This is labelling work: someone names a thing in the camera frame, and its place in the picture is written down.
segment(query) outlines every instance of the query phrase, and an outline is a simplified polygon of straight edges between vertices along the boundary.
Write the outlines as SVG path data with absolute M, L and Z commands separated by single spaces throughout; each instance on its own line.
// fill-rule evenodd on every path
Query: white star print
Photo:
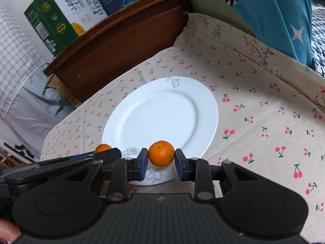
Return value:
M 292 37 L 291 41 L 294 41 L 295 39 L 299 39 L 303 43 L 303 39 L 301 37 L 301 34 L 303 32 L 304 27 L 302 29 L 300 29 L 300 30 L 297 30 L 292 25 L 290 25 L 290 26 L 291 26 L 291 28 L 292 28 L 292 30 L 294 32 L 294 36 Z

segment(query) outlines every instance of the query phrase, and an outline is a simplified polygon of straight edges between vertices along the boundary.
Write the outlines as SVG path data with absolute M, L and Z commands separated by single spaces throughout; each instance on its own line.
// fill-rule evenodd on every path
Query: black and white patterned fabric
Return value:
M 312 11 L 311 49 L 315 71 L 325 78 L 325 8 Z
M 3 0 L 0 0 L 0 117 L 5 118 L 19 90 L 43 64 Z

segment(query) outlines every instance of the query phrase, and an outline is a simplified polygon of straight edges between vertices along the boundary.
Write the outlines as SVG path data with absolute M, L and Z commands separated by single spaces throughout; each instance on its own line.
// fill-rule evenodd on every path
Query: ribbed black surface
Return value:
M 108 206 L 102 218 L 79 235 L 62 240 L 37 240 L 24 235 L 15 242 L 15 244 L 57 243 L 302 244 L 306 242 L 298 236 L 277 241 L 240 236 L 225 224 L 213 206 L 196 203 L 188 194 L 134 194 L 126 203 Z

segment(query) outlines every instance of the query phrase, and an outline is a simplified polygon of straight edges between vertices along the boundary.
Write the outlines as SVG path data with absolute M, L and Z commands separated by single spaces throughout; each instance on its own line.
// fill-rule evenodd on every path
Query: tablecloth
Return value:
M 307 241 L 325 239 L 325 81 L 308 67 L 224 22 L 202 14 L 189 21 L 173 47 L 157 53 L 98 91 L 50 131 L 41 159 L 93 151 L 105 123 L 132 91 L 164 77 L 206 85 L 219 108 L 215 137 L 203 155 L 210 164 L 233 161 L 302 195 Z M 189 192 L 177 179 L 130 192 Z M 222 196 L 218 182 L 216 197 Z

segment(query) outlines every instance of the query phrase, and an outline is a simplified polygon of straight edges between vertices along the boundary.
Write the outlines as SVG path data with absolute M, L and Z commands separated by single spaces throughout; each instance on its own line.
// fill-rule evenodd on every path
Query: tangerine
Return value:
M 175 149 L 167 141 L 157 141 L 153 143 L 148 150 L 150 162 L 157 167 L 166 167 L 170 165 L 175 157 Z
M 112 147 L 108 144 L 99 144 L 96 148 L 95 148 L 95 153 L 98 152 L 102 152 L 105 150 L 110 150 Z

